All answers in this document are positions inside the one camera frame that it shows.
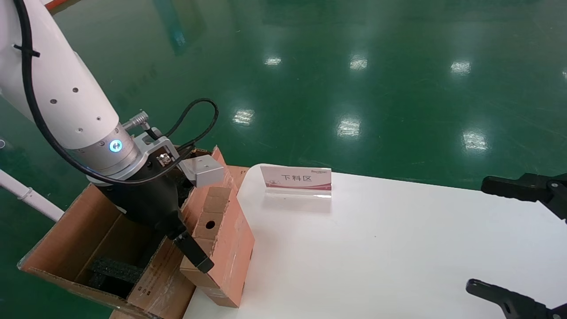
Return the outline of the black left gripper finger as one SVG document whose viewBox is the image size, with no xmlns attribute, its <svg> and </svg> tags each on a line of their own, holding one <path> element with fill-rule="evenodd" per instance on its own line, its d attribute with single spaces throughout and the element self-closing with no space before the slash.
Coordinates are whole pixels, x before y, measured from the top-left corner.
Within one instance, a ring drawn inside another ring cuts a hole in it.
<svg viewBox="0 0 567 319">
<path fill-rule="evenodd" d="M 173 242 L 192 265 L 203 274 L 207 274 L 214 267 L 214 262 L 187 231 L 174 237 Z"/>
</svg>

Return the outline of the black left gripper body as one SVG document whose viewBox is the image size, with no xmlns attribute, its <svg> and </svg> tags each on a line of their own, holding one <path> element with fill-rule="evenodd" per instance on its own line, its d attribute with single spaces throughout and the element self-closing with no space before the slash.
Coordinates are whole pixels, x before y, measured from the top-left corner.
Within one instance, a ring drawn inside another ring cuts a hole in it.
<svg viewBox="0 0 567 319">
<path fill-rule="evenodd" d="M 187 237 L 181 206 L 188 198 L 189 180 L 178 168 L 139 186 L 96 185 L 125 217 L 162 232 L 170 240 Z"/>
</svg>

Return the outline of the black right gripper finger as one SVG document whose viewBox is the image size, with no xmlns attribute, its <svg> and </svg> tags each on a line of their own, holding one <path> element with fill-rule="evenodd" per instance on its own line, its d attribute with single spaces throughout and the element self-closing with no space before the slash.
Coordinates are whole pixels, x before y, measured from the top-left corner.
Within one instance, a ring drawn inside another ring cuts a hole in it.
<svg viewBox="0 0 567 319">
<path fill-rule="evenodd" d="M 541 202 L 560 220 L 567 219 L 567 175 L 523 174 L 518 179 L 486 176 L 482 192 L 525 202 Z"/>
<path fill-rule="evenodd" d="M 567 317 L 565 303 L 551 309 L 533 298 L 477 279 L 467 281 L 466 292 L 495 303 L 502 309 L 507 319 L 565 319 Z"/>
</svg>

